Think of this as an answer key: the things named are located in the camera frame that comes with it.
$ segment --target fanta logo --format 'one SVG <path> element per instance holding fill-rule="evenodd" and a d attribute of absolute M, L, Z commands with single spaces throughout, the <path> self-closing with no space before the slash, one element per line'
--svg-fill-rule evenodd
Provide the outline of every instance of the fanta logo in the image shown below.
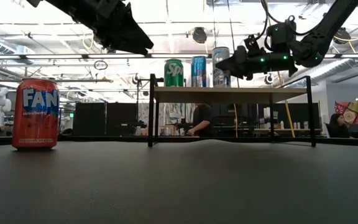
<path fill-rule="evenodd" d="M 181 66 L 172 63 L 168 65 L 168 74 L 172 75 L 173 77 L 175 75 L 183 75 L 183 68 L 181 68 Z"/>
<path fill-rule="evenodd" d="M 43 114 L 57 114 L 59 93 L 36 91 L 33 88 L 23 90 L 23 107 L 26 112 L 42 111 Z"/>

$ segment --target sprite can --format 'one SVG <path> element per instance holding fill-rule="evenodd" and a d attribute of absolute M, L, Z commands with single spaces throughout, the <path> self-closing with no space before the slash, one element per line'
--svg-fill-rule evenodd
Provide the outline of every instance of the sprite can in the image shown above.
<path fill-rule="evenodd" d="M 165 86 L 183 87 L 183 65 L 179 59 L 167 60 L 164 66 Z"/>

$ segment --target black table surface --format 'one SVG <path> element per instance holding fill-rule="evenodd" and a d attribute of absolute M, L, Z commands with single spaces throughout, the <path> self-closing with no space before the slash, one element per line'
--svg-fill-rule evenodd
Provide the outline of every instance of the black table surface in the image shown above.
<path fill-rule="evenodd" d="M 0 223 L 358 223 L 358 147 L 0 146 Z"/>

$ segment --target shelf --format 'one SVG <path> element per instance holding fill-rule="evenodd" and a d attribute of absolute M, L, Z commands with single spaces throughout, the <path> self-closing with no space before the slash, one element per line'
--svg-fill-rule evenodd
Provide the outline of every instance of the shelf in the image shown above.
<path fill-rule="evenodd" d="M 202 88 L 155 87 L 160 103 L 261 103 L 287 100 L 306 93 L 301 88 Z"/>

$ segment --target woman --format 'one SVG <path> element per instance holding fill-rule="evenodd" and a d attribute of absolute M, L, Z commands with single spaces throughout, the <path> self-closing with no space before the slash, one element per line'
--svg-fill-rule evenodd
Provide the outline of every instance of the woman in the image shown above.
<path fill-rule="evenodd" d="M 331 120 L 329 121 L 329 135 L 331 138 L 351 137 L 345 125 L 345 118 L 343 115 L 335 113 L 331 116 Z"/>

